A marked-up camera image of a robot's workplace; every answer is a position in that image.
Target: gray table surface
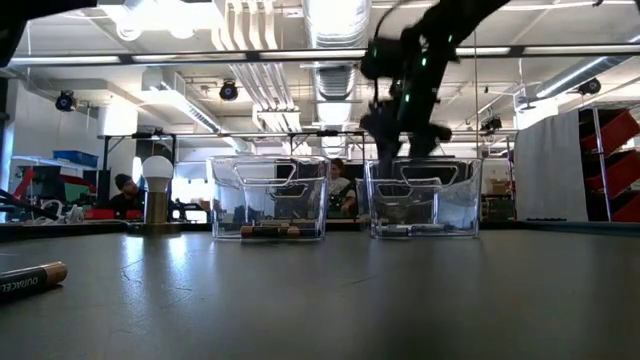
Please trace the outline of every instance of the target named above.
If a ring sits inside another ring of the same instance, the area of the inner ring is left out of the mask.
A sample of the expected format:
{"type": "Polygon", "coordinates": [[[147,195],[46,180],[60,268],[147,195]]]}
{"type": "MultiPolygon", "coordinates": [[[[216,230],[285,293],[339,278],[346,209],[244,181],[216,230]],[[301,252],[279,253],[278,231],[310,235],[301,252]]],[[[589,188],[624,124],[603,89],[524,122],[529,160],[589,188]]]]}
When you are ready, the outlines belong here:
{"type": "Polygon", "coordinates": [[[484,231],[480,240],[241,246],[210,234],[0,245],[64,286],[0,306],[3,359],[640,357],[640,239],[484,231]]]}

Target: white curtain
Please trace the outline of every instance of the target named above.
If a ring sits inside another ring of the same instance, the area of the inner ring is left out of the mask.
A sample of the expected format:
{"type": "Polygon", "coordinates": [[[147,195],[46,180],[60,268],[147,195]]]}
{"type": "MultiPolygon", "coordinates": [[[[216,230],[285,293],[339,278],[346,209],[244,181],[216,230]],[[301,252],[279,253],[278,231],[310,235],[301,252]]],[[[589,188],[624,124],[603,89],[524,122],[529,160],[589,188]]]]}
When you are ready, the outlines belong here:
{"type": "Polygon", "coordinates": [[[589,221],[578,110],[518,132],[514,165],[519,220],[589,221]]]}

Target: security camera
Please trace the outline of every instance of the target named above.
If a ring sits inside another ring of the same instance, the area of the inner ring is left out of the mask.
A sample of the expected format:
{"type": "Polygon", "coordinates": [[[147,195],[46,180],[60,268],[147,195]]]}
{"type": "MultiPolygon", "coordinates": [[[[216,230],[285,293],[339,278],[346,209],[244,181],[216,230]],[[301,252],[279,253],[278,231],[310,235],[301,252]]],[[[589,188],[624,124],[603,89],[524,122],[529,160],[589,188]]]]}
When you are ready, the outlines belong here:
{"type": "Polygon", "coordinates": [[[593,78],[586,83],[578,86],[578,93],[580,95],[595,95],[602,89],[602,84],[598,79],[593,78]]]}
{"type": "Polygon", "coordinates": [[[73,97],[73,91],[65,90],[60,92],[60,96],[56,99],[56,109],[63,112],[72,112],[76,110],[78,101],[73,97]]]}
{"type": "Polygon", "coordinates": [[[225,80],[220,88],[220,98],[224,101],[233,101],[238,98],[238,88],[235,80],[225,80]]]}
{"type": "Polygon", "coordinates": [[[495,134],[495,132],[500,129],[502,129],[502,119],[496,115],[490,119],[484,120],[480,125],[480,130],[486,131],[487,135],[495,134]]]}

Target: shelving unit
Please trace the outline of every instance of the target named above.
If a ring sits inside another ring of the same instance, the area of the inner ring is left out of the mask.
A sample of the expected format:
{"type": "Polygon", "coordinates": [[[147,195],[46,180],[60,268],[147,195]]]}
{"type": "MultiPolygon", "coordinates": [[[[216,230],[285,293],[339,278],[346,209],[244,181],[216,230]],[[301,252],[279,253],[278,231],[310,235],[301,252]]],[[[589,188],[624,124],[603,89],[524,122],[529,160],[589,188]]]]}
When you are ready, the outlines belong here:
{"type": "Polygon", "coordinates": [[[589,220],[640,222],[640,191],[629,189],[640,179],[640,152],[618,152],[640,133],[630,109],[618,104],[581,110],[580,133],[589,220]]]}

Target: battery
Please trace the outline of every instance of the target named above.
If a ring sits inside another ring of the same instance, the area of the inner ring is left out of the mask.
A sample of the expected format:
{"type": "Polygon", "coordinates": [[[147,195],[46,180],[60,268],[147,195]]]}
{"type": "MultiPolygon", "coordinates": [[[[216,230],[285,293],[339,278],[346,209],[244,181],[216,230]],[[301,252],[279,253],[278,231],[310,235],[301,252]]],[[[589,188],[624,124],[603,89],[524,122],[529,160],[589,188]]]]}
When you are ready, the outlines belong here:
{"type": "Polygon", "coordinates": [[[249,238],[297,238],[300,229],[297,226],[243,226],[240,229],[243,239],[249,238]]]}
{"type": "Polygon", "coordinates": [[[34,293],[62,282],[67,266],[59,261],[0,274],[0,298],[34,293]]]}

